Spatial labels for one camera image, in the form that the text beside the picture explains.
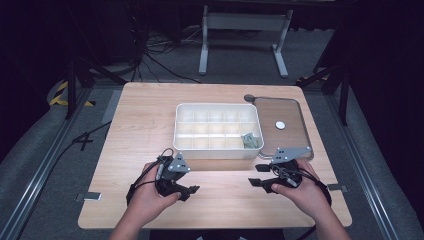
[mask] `metal desk leg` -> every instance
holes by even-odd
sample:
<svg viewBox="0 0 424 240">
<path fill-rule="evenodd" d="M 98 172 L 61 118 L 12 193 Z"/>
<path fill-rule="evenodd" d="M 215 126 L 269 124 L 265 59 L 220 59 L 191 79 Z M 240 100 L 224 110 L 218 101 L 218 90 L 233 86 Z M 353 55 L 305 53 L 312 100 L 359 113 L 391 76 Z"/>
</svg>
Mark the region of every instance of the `metal desk leg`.
<svg viewBox="0 0 424 240">
<path fill-rule="evenodd" d="M 274 52 L 275 60 L 277 61 L 278 70 L 280 71 L 280 76 L 283 78 L 288 77 L 288 72 L 286 65 L 284 64 L 283 55 L 281 54 L 281 49 L 283 48 L 284 39 L 287 35 L 287 30 L 290 26 L 290 21 L 292 18 L 293 10 L 287 11 L 286 18 L 284 19 L 283 26 L 281 27 L 280 31 L 280 40 L 277 44 L 272 45 L 272 50 Z"/>
<path fill-rule="evenodd" d="M 206 68 L 208 65 L 208 6 L 203 8 L 203 43 L 202 43 L 202 52 L 200 53 L 200 65 L 199 65 L 199 74 L 205 75 Z"/>
</svg>

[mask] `dark background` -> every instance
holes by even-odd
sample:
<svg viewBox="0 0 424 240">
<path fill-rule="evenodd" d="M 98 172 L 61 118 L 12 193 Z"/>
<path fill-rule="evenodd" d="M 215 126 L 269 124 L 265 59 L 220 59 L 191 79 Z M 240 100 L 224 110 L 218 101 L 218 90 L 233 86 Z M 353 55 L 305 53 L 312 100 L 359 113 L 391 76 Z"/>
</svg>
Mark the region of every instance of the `dark background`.
<svg viewBox="0 0 424 240">
<path fill-rule="evenodd" d="M 347 64 L 374 138 L 423 224 L 422 8 L 418 1 L 357 4 L 361 10 L 344 18 L 298 11 L 291 27 L 337 28 L 320 67 Z M 139 54 L 131 29 L 143 34 L 150 27 L 177 41 L 182 29 L 200 25 L 199 14 L 190 14 L 201 13 L 199 6 L 151 6 L 138 16 L 149 26 L 134 26 L 127 7 L 125 2 L 100 0 L 0 3 L 0 161 L 49 110 L 47 93 L 63 78 L 72 56 L 99 65 L 129 62 Z"/>
</svg>

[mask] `white metal stand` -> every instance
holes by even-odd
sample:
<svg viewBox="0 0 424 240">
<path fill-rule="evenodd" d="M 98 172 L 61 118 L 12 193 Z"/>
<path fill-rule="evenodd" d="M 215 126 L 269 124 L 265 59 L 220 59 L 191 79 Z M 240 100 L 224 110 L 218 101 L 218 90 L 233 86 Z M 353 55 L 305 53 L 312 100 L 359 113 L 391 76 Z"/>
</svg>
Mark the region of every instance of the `white metal stand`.
<svg viewBox="0 0 424 240">
<path fill-rule="evenodd" d="M 281 49 L 290 26 L 292 14 L 293 10 L 287 11 L 286 15 L 209 13 L 208 6 L 204 6 L 203 43 L 200 54 L 199 74 L 206 74 L 208 64 L 208 29 L 238 29 L 280 31 L 280 39 L 278 43 L 272 45 L 272 51 L 274 52 L 274 57 L 281 77 L 287 77 L 288 73 L 281 54 Z"/>
</svg>

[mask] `person's left hand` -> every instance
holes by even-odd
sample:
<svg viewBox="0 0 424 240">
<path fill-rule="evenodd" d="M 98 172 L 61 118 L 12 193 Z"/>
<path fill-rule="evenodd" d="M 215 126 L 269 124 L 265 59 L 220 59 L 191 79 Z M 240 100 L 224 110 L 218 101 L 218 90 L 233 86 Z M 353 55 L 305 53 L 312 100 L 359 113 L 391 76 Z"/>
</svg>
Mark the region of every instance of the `person's left hand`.
<svg viewBox="0 0 424 240">
<path fill-rule="evenodd" d="M 143 171 L 151 164 L 146 164 Z M 155 181 L 157 169 L 158 165 L 154 166 L 139 184 Z M 176 203 L 180 196 L 181 193 L 173 193 L 167 197 L 161 196 L 156 190 L 154 182 L 138 187 L 110 239 L 115 239 L 115 237 L 116 239 L 133 239 L 134 236 L 137 237 L 144 225 L 157 218 L 167 207 Z"/>
</svg>

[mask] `person's right hand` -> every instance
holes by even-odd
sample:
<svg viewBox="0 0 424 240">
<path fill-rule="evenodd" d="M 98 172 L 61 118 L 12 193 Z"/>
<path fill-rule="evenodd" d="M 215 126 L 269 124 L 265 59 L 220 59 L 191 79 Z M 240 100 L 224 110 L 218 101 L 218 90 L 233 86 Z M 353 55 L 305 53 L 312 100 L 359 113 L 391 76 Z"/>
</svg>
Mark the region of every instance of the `person's right hand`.
<svg viewBox="0 0 424 240">
<path fill-rule="evenodd" d="M 299 168 L 305 169 L 319 180 L 318 175 L 307 160 L 297 159 L 296 161 Z M 298 188 L 288 188 L 280 184 L 273 184 L 271 188 L 292 200 L 302 212 L 313 219 L 317 219 L 318 214 L 322 211 L 331 209 L 321 189 L 306 177 L 302 177 L 302 183 Z"/>
</svg>

